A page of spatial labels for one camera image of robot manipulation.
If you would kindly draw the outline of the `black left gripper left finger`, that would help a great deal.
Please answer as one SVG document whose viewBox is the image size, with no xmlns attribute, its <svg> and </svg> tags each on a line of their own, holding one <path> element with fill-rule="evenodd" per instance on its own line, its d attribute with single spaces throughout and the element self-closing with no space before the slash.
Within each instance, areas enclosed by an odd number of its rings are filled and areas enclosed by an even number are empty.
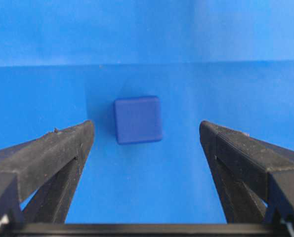
<svg viewBox="0 0 294 237">
<path fill-rule="evenodd" d="M 0 218 L 64 223 L 93 140 L 87 120 L 1 149 Z"/>
</svg>

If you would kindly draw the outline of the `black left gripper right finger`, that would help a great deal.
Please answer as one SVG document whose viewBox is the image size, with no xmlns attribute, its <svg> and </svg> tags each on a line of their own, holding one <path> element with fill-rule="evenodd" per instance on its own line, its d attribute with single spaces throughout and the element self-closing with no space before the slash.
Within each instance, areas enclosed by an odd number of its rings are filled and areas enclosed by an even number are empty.
<svg viewBox="0 0 294 237">
<path fill-rule="evenodd" d="M 199 136 L 228 223 L 294 228 L 294 151 L 205 120 Z"/>
</svg>

